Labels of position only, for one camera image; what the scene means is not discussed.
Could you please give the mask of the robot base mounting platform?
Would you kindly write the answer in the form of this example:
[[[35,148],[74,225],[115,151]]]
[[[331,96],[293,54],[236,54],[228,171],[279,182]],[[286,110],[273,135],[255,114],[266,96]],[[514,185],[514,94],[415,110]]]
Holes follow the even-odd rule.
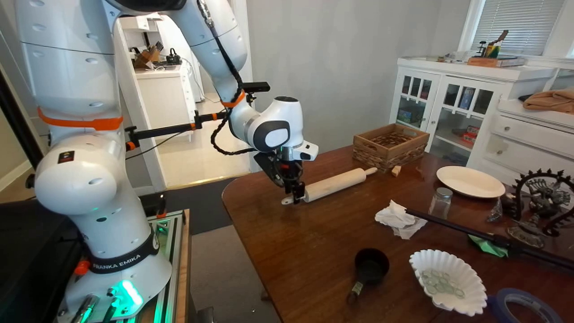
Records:
[[[135,320],[171,282],[171,253],[189,210],[72,216],[87,268],[69,279],[58,323]]]

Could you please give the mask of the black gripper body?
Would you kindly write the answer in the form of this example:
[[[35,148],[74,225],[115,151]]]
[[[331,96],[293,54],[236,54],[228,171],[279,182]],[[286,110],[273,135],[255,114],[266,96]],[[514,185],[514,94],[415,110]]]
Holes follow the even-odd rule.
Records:
[[[259,167],[268,175],[268,178],[277,183],[279,187],[286,187],[284,183],[284,171],[288,167],[302,169],[300,162],[286,162],[279,155],[273,153],[257,153],[255,162]]]

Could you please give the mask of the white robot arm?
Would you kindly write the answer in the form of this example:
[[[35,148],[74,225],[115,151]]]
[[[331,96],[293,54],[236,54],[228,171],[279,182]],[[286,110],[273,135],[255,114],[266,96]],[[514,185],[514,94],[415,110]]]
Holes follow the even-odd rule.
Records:
[[[302,166],[318,157],[297,99],[252,108],[241,78],[246,47],[227,0],[2,0],[2,33],[49,128],[37,198],[69,218],[89,250],[90,268],[69,284],[60,323],[132,320],[173,277],[126,173],[123,108],[141,103],[119,35],[126,17],[176,26],[212,78],[223,105],[216,119],[295,200],[306,196]]]

